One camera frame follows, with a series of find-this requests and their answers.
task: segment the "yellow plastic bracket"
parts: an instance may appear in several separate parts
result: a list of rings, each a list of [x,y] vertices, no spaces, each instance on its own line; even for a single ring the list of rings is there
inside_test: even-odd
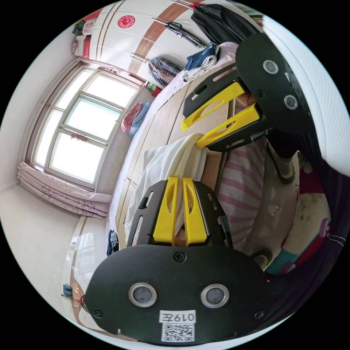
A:
[[[193,124],[197,123],[197,121],[201,120],[209,113],[215,111],[219,107],[223,106],[227,102],[235,99],[237,96],[243,94],[245,91],[241,87],[239,82],[234,82],[227,88],[223,89],[217,95],[212,97],[209,101],[207,101],[202,107],[193,112],[190,116],[188,116],[185,120],[182,121],[182,131],[186,130]],[[203,111],[213,103],[221,102],[219,105],[212,108],[209,112],[206,112],[202,115]]]
[[[205,243],[207,240],[207,233],[193,180],[191,178],[183,178],[182,181],[186,246],[189,244]]]
[[[227,119],[225,122],[203,135],[197,142],[196,146],[204,148],[211,143],[221,139],[222,137],[237,131],[246,125],[249,125],[259,120],[260,115],[255,109],[255,104],[245,108],[235,116]]]
[[[171,243],[173,246],[175,245],[177,197],[178,178],[168,178],[163,200],[160,205],[156,227],[153,233],[153,239],[156,242]]]

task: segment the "qr code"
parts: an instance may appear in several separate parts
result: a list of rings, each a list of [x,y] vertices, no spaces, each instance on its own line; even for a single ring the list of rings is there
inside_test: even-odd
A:
[[[194,323],[163,323],[162,342],[185,343],[194,342]]]

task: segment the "window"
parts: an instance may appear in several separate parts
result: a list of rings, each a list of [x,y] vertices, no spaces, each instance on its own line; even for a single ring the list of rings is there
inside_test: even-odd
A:
[[[50,105],[31,155],[46,172],[95,188],[125,107],[138,87],[82,67]]]

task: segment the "sneaker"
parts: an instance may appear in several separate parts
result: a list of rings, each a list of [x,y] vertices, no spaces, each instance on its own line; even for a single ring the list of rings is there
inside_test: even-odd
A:
[[[270,145],[270,142],[267,143],[266,150],[275,165],[277,175],[281,180],[281,182],[284,184],[290,184],[294,182],[295,169],[294,169],[293,162],[290,161],[286,163],[281,161],[276,151]]]

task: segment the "tile floor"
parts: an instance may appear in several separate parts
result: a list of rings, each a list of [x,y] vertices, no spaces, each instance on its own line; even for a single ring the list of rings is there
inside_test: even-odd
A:
[[[281,243],[292,226],[296,210],[299,185],[297,155],[294,156],[293,164],[295,181],[284,185],[277,176],[271,158],[266,156],[262,201],[252,232],[242,250],[245,254],[251,255],[262,248],[267,248],[274,259],[281,251]]]

